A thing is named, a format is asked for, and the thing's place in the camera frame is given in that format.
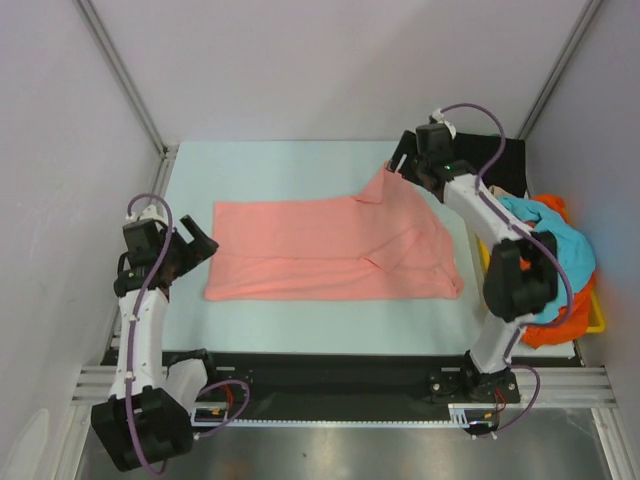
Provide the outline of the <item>pink t shirt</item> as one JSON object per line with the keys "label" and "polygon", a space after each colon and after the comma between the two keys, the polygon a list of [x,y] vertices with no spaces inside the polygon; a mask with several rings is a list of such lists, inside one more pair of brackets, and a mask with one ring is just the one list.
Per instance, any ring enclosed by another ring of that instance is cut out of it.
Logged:
{"label": "pink t shirt", "polygon": [[381,168],[355,195],[219,202],[209,301],[456,299],[449,231],[424,197]]}

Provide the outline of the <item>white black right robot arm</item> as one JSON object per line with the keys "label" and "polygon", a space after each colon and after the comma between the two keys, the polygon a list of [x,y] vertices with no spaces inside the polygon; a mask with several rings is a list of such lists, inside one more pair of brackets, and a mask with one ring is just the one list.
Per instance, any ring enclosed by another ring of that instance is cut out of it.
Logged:
{"label": "white black right robot arm", "polygon": [[465,160],[454,157],[443,123],[406,131],[388,170],[432,192],[472,228],[490,251],[482,296],[488,313],[481,333],[463,357],[453,387],[442,398],[489,403],[506,390],[512,350],[537,314],[557,297],[557,242],[535,233],[511,214]]}

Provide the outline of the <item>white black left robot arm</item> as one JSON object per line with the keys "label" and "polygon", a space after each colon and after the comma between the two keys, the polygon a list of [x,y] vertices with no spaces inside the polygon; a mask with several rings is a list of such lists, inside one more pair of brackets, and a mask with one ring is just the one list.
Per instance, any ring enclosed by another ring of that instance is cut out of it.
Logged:
{"label": "white black left robot arm", "polygon": [[162,364],[170,287],[218,248],[190,216],[180,221],[190,241],[156,214],[143,214],[123,228],[126,250],[114,282],[121,317],[116,375],[106,401],[91,411],[91,425],[121,472],[188,453],[196,397],[210,399],[221,387],[204,349]]}

